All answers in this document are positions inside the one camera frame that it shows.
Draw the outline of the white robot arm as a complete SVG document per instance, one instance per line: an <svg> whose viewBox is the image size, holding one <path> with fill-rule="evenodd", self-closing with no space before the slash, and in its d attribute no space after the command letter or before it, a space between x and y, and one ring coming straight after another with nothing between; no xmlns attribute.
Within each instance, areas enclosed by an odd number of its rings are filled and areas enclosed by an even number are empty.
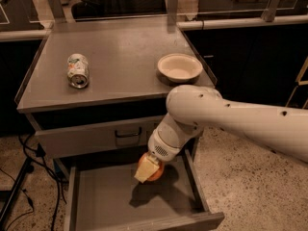
<svg viewBox="0 0 308 231"><path fill-rule="evenodd" d="M308 111L230 101L209 87L181 85L167 95L167 114L149 138L135 178L154 181L184 145L205 126L248 139L269 150L308 162Z"/></svg>

